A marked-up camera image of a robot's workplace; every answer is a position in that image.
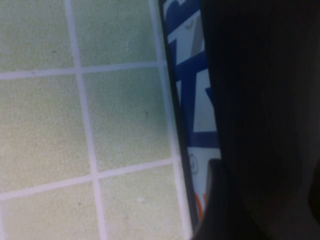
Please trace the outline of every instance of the tile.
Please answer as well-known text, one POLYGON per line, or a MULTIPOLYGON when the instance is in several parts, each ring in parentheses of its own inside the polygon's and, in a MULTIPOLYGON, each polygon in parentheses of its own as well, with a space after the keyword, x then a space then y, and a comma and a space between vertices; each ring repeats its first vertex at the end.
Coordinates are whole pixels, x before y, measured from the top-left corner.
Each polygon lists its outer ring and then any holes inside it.
POLYGON ((1 0, 0 72, 73 66, 64 0, 1 0))
POLYGON ((156 25, 158 28, 158 39, 160 42, 160 48, 161 48, 161 58, 162 60, 166 60, 166 48, 165 48, 165 39, 164 39, 164 34, 163 34, 163 29, 162 29, 162 23, 161 23, 161 12, 159 8, 159 1, 158 0, 153 0, 154 1, 154 7, 155 7, 155 16, 156 16, 156 25))
POLYGON ((73 0, 83 66, 157 60, 148 0, 73 0))
POLYGON ((73 75, 0 81, 0 192, 90 173, 73 75))
POLYGON ((1 203, 6 240, 99 240, 92 183, 1 203))
POLYGON ((172 165, 102 179, 111 240, 182 240, 172 165))
POLYGON ((157 68, 84 78, 99 171, 171 156, 157 68))

